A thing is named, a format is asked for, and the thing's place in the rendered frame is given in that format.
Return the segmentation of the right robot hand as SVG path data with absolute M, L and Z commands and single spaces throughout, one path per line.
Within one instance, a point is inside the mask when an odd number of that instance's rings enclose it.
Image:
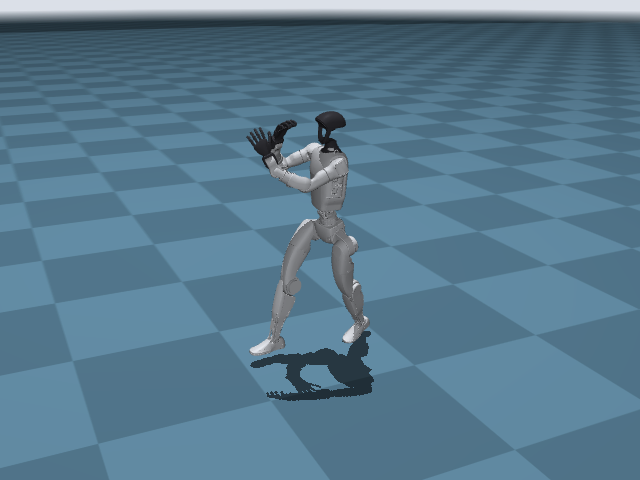
M 283 136 L 286 134 L 287 130 L 289 130 L 292 127 L 295 127 L 296 125 L 297 123 L 294 120 L 289 120 L 289 121 L 287 120 L 277 125 L 276 129 L 274 130 L 274 135 L 272 135 L 271 137 L 272 149 L 275 148 L 276 144 L 280 144 L 280 143 L 283 144 L 284 142 Z

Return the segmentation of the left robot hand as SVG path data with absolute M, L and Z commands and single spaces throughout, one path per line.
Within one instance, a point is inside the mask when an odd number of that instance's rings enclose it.
M 265 166 L 268 168 L 268 166 L 267 166 L 267 164 L 265 162 L 265 159 L 267 159 L 270 156 L 273 156 L 274 159 L 276 160 L 277 164 L 278 164 L 278 161 L 277 161 L 274 153 L 271 153 L 272 147 L 271 147 L 271 133 L 270 133 L 270 131 L 268 131 L 268 141 L 267 141 L 267 139 L 265 138 L 265 135 L 264 135 L 263 130 L 261 129 L 261 127 L 259 128 L 259 130 L 260 130 L 260 133 L 261 133 L 263 139 L 261 139 L 258 131 L 256 129 L 254 129 L 254 132 L 256 133 L 259 141 L 256 139 L 255 135 L 252 132 L 250 132 L 252 138 L 256 142 L 256 145 L 255 145 L 255 143 L 252 141 L 252 139 L 249 136 L 246 136 L 246 137 L 250 141 L 250 143 L 254 146 L 255 151 L 258 154 L 263 156 L 262 160 L 263 160 Z

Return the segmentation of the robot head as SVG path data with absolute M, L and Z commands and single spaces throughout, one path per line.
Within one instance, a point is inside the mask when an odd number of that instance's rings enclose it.
M 337 145 L 336 140 L 334 140 L 333 138 L 329 138 L 329 136 L 331 134 L 331 131 L 334 131 L 336 128 L 345 127 L 346 122 L 344 117 L 338 112 L 328 111 L 318 115 L 315 120 L 318 123 L 318 140 L 321 144 L 325 144 L 325 146 L 321 149 L 321 152 L 334 152 L 327 149 L 334 148 L 334 150 L 338 150 L 339 153 L 342 153 Z M 322 136 L 323 128 L 326 130 L 325 137 Z M 338 153 L 338 151 L 335 152 Z

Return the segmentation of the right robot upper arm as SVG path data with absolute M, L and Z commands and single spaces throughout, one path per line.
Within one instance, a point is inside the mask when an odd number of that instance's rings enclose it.
M 288 168 L 311 161 L 312 152 L 318 146 L 321 145 L 318 143 L 310 143 L 305 148 L 292 153 L 287 158 L 283 157 L 282 163 L 278 166 L 280 166 L 282 170 L 288 170 Z

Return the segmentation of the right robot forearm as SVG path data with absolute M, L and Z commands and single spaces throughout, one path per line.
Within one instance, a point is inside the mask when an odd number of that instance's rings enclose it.
M 280 144 L 276 144 L 274 149 L 271 149 L 271 153 L 274 153 L 277 161 L 278 161 L 278 165 L 280 165 L 283 161 L 283 156 L 281 154 L 281 149 L 282 148 L 282 143 Z

